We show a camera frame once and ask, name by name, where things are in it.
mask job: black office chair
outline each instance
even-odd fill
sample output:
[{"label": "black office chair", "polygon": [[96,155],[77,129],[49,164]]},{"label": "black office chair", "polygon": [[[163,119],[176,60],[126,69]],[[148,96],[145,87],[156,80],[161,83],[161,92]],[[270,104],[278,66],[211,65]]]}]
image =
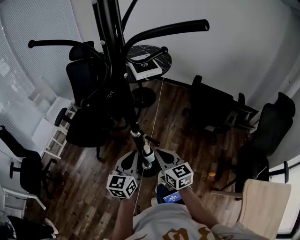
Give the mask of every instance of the black office chair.
[{"label": "black office chair", "polygon": [[114,127],[113,119],[105,111],[92,107],[82,108],[77,110],[72,119],[66,115],[66,111],[66,108],[60,111],[55,126],[59,126],[62,120],[70,123],[66,141],[79,147],[96,148],[96,157],[99,161],[103,161],[100,157],[100,147],[104,146],[108,139],[113,139],[122,145],[127,144],[124,139],[109,134],[110,130],[118,130],[118,128]]},{"label": "black office chair", "polygon": [[191,108],[184,108],[182,115],[189,112],[189,132],[194,129],[206,129],[213,132],[214,145],[216,134],[225,133],[231,128],[255,129],[248,124],[252,110],[245,106],[245,97],[239,94],[236,103],[233,96],[201,83],[202,77],[196,75],[190,97]]},{"label": "black office chair", "polygon": [[[94,42],[85,42],[85,44],[94,47]],[[72,86],[75,104],[81,108],[100,105],[115,121],[120,121],[124,114],[116,97],[117,90],[114,90],[114,86],[100,87],[105,79],[105,62],[92,57],[89,51],[80,47],[71,48],[69,59],[72,62],[67,65],[66,71]]]},{"label": "black office chair", "polygon": [[52,158],[47,166],[43,169],[40,155],[35,151],[25,149],[5,129],[4,126],[0,126],[0,139],[9,147],[14,155],[16,155],[18,158],[23,158],[21,162],[21,168],[14,167],[13,162],[10,164],[10,178],[13,178],[13,172],[20,172],[21,187],[25,191],[34,195],[40,195],[42,182],[47,197],[51,200],[54,200],[53,196],[48,191],[48,184],[46,180],[52,180],[57,183],[61,183],[62,185],[65,184],[60,175],[58,175],[56,179],[47,176],[51,163],[56,163],[56,160]]},{"label": "black office chair", "polygon": [[279,93],[275,104],[266,104],[262,109],[257,130],[253,133],[252,140],[243,145],[239,151],[238,164],[232,165],[219,159],[217,176],[223,171],[224,165],[236,174],[236,178],[220,190],[224,190],[235,183],[235,192],[242,192],[247,179],[269,181],[269,177],[285,174],[288,182],[288,164],[284,168],[269,172],[271,156],[293,124],[295,103],[285,94]]}]

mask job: smartphone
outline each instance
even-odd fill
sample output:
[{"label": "smartphone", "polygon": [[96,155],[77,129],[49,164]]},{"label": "smartphone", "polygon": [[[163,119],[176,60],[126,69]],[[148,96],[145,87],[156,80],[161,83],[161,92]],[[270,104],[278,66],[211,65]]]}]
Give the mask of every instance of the smartphone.
[{"label": "smartphone", "polygon": [[177,190],[172,190],[164,195],[162,195],[164,203],[178,203],[183,204],[184,202],[180,196],[180,193]]}]

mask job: marble table top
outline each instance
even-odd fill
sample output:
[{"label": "marble table top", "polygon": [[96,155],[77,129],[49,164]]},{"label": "marble table top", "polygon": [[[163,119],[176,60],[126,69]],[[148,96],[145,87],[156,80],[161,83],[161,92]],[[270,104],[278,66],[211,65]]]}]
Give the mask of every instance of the marble table top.
[{"label": "marble table top", "polygon": [[[156,51],[158,51],[159,49],[160,49],[159,47],[150,46],[150,45],[132,46],[128,52],[128,57],[133,58],[133,57],[137,57],[137,56],[141,56],[141,55],[145,55],[145,54],[153,54]],[[170,54],[168,54],[168,53],[158,56],[157,58],[155,58],[155,61],[161,67],[162,74],[155,75],[153,77],[144,78],[144,79],[141,79],[138,81],[135,79],[135,76],[133,75],[128,63],[126,63],[126,70],[128,72],[128,77],[127,77],[128,82],[129,83],[142,83],[142,82],[146,82],[149,80],[157,79],[158,77],[161,77],[162,75],[164,75],[171,68],[172,58],[171,58]]]}]

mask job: white cable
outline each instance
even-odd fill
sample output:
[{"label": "white cable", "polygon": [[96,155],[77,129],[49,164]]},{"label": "white cable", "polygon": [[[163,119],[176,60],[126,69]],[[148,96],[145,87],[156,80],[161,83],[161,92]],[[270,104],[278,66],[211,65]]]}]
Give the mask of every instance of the white cable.
[{"label": "white cable", "polygon": [[155,127],[156,117],[157,117],[157,115],[158,115],[158,108],[159,108],[159,102],[160,102],[161,90],[163,89],[163,85],[164,85],[164,78],[163,78],[163,82],[162,82],[161,87],[160,87],[159,99],[158,99],[158,104],[157,104],[156,114],[155,114],[155,118],[154,118],[154,123],[153,123],[153,129],[152,129],[152,133],[151,133],[151,138],[152,138],[152,135],[153,135],[153,132],[154,132],[154,127]]},{"label": "white cable", "polygon": [[135,202],[135,209],[136,209],[136,205],[137,205],[137,200],[139,200],[139,195],[140,195],[140,190],[141,190],[141,185],[142,185],[142,180],[143,180],[143,174],[144,174],[144,168],[142,168],[142,177],[141,177],[139,191],[137,193],[137,198],[136,198],[136,202]]},{"label": "white cable", "polygon": [[[260,171],[260,173],[259,174],[261,174],[262,172],[263,172],[263,170],[265,170],[267,167],[265,167],[264,169],[262,169],[261,171]],[[258,175],[259,175],[258,174]],[[256,176],[256,178],[258,178],[258,175]]]},{"label": "white cable", "polygon": [[[161,83],[161,87],[160,87],[160,93],[159,93],[159,99],[158,99],[158,104],[157,104],[157,109],[156,109],[156,114],[155,114],[155,118],[154,118],[154,123],[153,123],[153,129],[152,129],[152,133],[151,133],[151,138],[154,132],[154,127],[155,127],[155,122],[156,122],[156,117],[158,115],[158,108],[159,108],[159,102],[160,102],[160,96],[161,96],[161,90],[163,88],[164,85],[164,78],[163,78],[163,82]],[[140,186],[139,186],[139,191],[137,193],[137,198],[136,198],[136,202],[135,202],[135,209],[136,209],[136,205],[137,205],[137,201],[139,200],[139,195],[140,195],[140,190],[141,190],[141,185],[142,185],[142,180],[143,180],[143,174],[144,174],[144,168],[142,168],[142,177],[141,177],[141,182],[140,182]]]}]

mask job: white cube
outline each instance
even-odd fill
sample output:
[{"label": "white cube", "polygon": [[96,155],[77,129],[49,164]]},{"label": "white cube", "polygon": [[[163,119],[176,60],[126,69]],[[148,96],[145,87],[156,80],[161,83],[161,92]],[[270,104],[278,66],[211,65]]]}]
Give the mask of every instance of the white cube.
[{"label": "white cube", "polygon": [[114,197],[130,198],[137,188],[137,183],[134,177],[110,174],[106,188]]},{"label": "white cube", "polygon": [[165,170],[165,181],[171,187],[179,190],[193,183],[193,170],[188,163]]}]

